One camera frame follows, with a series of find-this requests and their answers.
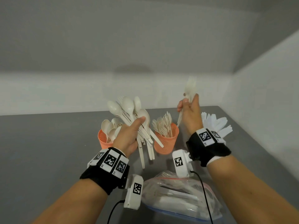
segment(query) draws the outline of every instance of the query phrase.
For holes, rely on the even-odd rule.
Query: forearm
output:
[[[232,155],[207,168],[238,223],[299,222],[299,212]]]
[[[107,197],[107,193],[92,180],[80,180],[45,210],[34,224],[95,223]]]

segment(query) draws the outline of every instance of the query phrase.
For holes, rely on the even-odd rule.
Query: utensil holder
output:
[[[171,124],[171,130],[172,130],[172,135],[173,137],[164,137],[160,135],[158,132],[155,131],[155,135],[159,138],[159,140],[162,142],[164,147],[162,148],[159,146],[159,144],[155,141],[154,143],[154,148],[157,153],[167,155],[172,152],[174,148],[174,144],[176,143],[176,139],[178,137],[179,129],[177,125],[174,123]]]
[[[113,143],[107,143],[106,134],[102,130],[97,134],[97,138],[99,139],[102,149],[112,147]]]

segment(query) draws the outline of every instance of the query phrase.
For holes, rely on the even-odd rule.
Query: gray table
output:
[[[176,122],[178,113],[174,108],[148,110],[152,119],[166,111]],[[218,106],[202,107],[202,111],[228,118],[234,131],[225,139],[233,154],[298,209],[299,183],[295,178]],[[97,139],[101,122],[112,118],[108,111],[0,116],[1,223],[29,223],[68,190],[79,179],[87,162],[101,149]],[[175,149],[184,147],[187,140],[184,132],[180,127]],[[130,157],[131,174],[139,174],[147,180],[163,170],[174,171],[171,155],[157,154],[154,161],[149,161],[145,148],[144,156],[145,170],[141,167],[138,152]],[[223,218],[215,223],[236,223],[205,169],[197,163],[196,171],[224,205]],[[97,223],[107,222],[112,207],[122,199],[122,194],[119,189],[112,192]],[[138,211],[124,210],[119,205],[110,223],[189,222],[155,213],[142,204]]]

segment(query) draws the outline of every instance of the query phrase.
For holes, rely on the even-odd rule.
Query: person's left hand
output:
[[[137,118],[131,126],[123,124],[117,137],[113,142],[113,147],[121,150],[127,158],[137,149],[138,129],[144,123],[145,117]]]

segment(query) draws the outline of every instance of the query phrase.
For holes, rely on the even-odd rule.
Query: qr code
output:
[[[99,152],[94,159],[100,159],[105,152]]]
[[[175,161],[177,167],[183,165],[183,161],[182,161],[181,157],[175,158],[174,161]]]
[[[214,135],[215,138],[221,138],[221,137],[219,136],[219,134],[217,134],[217,132],[215,132],[215,131],[211,131],[211,133]]]
[[[105,159],[104,163],[107,165],[113,167],[114,163],[116,161],[116,158],[110,154],[108,154],[107,158]]]
[[[117,167],[115,168],[116,170],[118,170],[119,172],[123,173],[125,171],[126,168],[126,164],[124,162],[122,162],[121,160],[118,162]]]
[[[211,137],[210,137],[210,135],[207,133],[207,131],[206,131],[206,132],[203,132],[203,133],[200,133],[199,136],[200,136],[200,138],[201,138],[201,140],[202,140],[203,142],[206,141],[206,140],[208,140],[208,139],[211,139]]]
[[[141,193],[141,187],[142,185],[138,184],[138,183],[134,183],[134,189],[133,189],[133,193],[140,195]]]

